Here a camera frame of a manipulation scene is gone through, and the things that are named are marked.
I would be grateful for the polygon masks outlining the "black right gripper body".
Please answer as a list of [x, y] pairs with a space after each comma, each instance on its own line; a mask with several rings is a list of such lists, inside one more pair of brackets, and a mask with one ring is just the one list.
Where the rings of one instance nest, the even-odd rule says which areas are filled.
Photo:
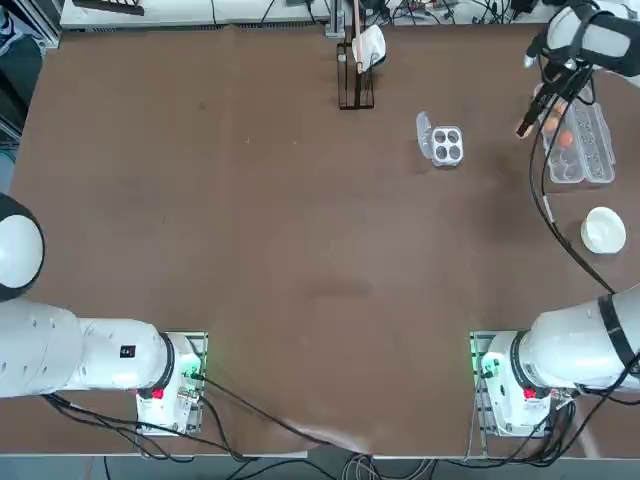
[[553, 100], [555, 97], [564, 100], [582, 100], [580, 94], [584, 88], [588, 86], [593, 89], [594, 66], [590, 63], [578, 61], [575, 66], [567, 67], [540, 54], [539, 67], [541, 73], [539, 97], [542, 100]]

